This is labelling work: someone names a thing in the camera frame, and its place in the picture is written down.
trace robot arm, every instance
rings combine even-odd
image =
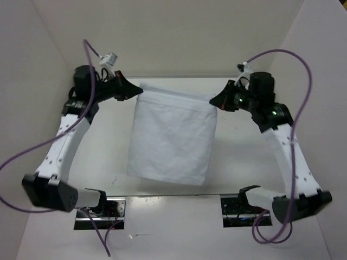
[[[111,70],[110,56],[105,56],[104,59],[100,63],[101,66],[106,64],[108,70]],[[106,81],[97,79],[96,82],[95,98],[87,115],[70,132],[52,144],[34,175],[24,176],[22,186],[34,206],[66,212],[71,212],[74,208],[91,207],[95,213],[103,212],[107,207],[109,202],[104,191],[77,189],[68,184],[72,161],[99,110],[98,103],[110,98],[124,101],[142,93],[143,90],[128,82],[120,71],[109,74]],[[71,88],[69,99],[64,105],[57,135],[62,134],[85,111],[91,95],[90,85],[89,66],[76,68],[74,87]]]
[[[248,89],[240,82],[229,80],[224,90],[210,100],[210,104],[221,110],[234,112],[239,109],[249,111],[260,132],[269,142],[285,184],[285,194],[277,193],[254,185],[240,190],[242,207],[258,206],[272,210],[277,220],[283,223],[292,191],[292,155],[290,135],[293,119],[288,108],[275,102],[274,78],[270,73],[256,72],[249,77]],[[314,179],[296,136],[295,148],[295,202],[291,221],[315,215],[332,197],[323,192]]]

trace purple cable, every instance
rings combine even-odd
[[[268,53],[287,53],[290,54],[292,56],[294,56],[295,58],[297,58],[305,67],[305,69],[307,70],[307,74],[309,76],[309,87],[307,89],[307,93],[306,96],[304,98],[303,103],[301,104],[299,111],[297,113],[297,115],[295,116],[294,119],[294,123],[292,126],[292,130],[291,130],[291,136],[290,136],[290,145],[291,145],[291,154],[292,154],[292,191],[291,191],[291,196],[290,196],[290,201],[289,201],[289,206],[288,206],[288,210],[287,210],[287,214],[285,217],[285,220],[283,222],[283,225],[281,227],[281,229],[278,231],[278,233],[270,238],[267,239],[265,238],[260,232],[259,232],[259,223],[262,221],[262,217],[265,214],[264,212],[262,214],[260,214],[254,221],[253,225],[252,225],[252,235],[253,238],[255,239],[255,241],[257,241],[260,244],[278,244],[278,243],[282,243],[284,241],[287,241],[290,237],[290,235],[292,234],[292,223],[291,223],[291,216],[292,216],[292,210],[293,210],[293,204],[294,204],[294,195],[295,195],[295,175],[296,175],[296,169],[295,169],[295,149],[294,149],[294,133],[295,133],[295,128],[297,126],[297,123],[299,121],[299,118],[309,100],[309,97],[311,95],[311,91],[312,91],[312,73],[311,70],[309,68],[309,65],[306,63],[306,61],[304,61],[303,58],[301,58],[298,54],[290,51],[290,50],[284,50],[284,49],[273,49],[273,50],[267,50],[264,51],[263,53],[257,54],[254,57],[250,58],[247,63],[255,60],[256,58],[259,58],[260,56],[263,56],[265,54]],[[286,229],[287,224],[290,223],[291,225],[291,229],[289,234],[287,235],[287,237],[285,237],[283,240],[281,241],[276,241],[276,239],[278,239],[284,232],[284,230]],[[263,239],[263,241],[259,240],[256,236],[255,236],[255,229],[257,230],[259,236]]]
[[[84,212],[85,214],[87,214],[88,218],[91,220],[92,225],[93,225],[95,231],[97,232],[98,237],[99,237],[99,239],[100,239],[102,245],[104,246],[104,248],[105,248],[105,250],[106,250],[106,253],[107,253],[108,257],[110,257],[110,256],[111,256],[110,251],[108,250],[107,245],[106,245],[106,242],[103,240],[103,238],[102,238],[102,236],[101,236],[101,234],[100,234],[100,231],[99,231],[99,229],[98,229],[98,227],[97,227],[95,221],[93,220],[92,216],[89,214],[89,212],[88,212],[87,210],[83,210],[83,212]]]
[[[93,46],[91,46],[91,44],[87,41],[87,40],[84,40],[83,41],[84,44],[88,45],[89,49],[92,50],[92,52],[94,52],[94,54],[99,57],[99,58],[102,58],[101,55],[98,54],[98,52],[93,48]]]
[[[74,122],[68,129],[65,130],[64,133],[60,134],[60,135],[57,135],[56,137],[54,138],[51,138],[41,144],[38,144],[38,145],[35,145],[31,148],[28,148],[14,156],[12,156],[11,158],[9,158],[7,161],[5,161],[4,163],[2,163],[0,165],[0,171],[7,165],[9,164],[10,162],[12,162],[13,160],[17,159],[18,157],[22,156],[22,155],[25,155],[35,149],[38,149],[44,145],[47,145],[51,142],[54,142],[56,140],[58,140],[59,138],[63,137],[65,134],[67,134],[68,132],[70,132],[85,116],[86,114],[88,113],[89,109],[91,108],[92,106],[92,103],[93,103],[93,100],[94,100],[94,95],[95,95],[95,77],[94,77],[94,70],[93,70],[93,64],[92,64],[92,59],[91,59],[91,56],[89,54],[89,51],[88,51],[88,47],[91,48],[91,50],[99,57],[99,54],[94,50],[94,48],[89,44],[89,42],[87,40],[83,40],[83,46],[85,48],[85,51],[86,51],[86,55],[87,55],[87,59],[88,59],[88,63],[89,63],[89,71],[91,73],[91,79],[92,79],[92,89],[91,89],[91,97],[89,98],[89,102],[88,102],[88,105],[85,109],[85,111],[82,113],[82,115],[77,119],[76,122]],[[54,210],[25,210],[25,209],[21,209],[19,207],[16,207],[14,205],[12,205],[11,203],[7,202],[2,196],[0,196],[0,202],[2,202],[3,204],[5,204],[6,206],[14,209],[14,210],[17,210],[17,211],[21,211],[21,212],[24,212],[24,213],[46,213],[46,212],[52,212]]]
[[[121,222],[123,222],[123,220],[116,220],[116,221],[108,228],[108,230],[106,231],[106,234],[105,234],[105,238],[104,238],[105,244],[107,244],[107,236],[108,236],[108,233],[113,229],[114,226],[116,226],[118,223],[121,223]]]

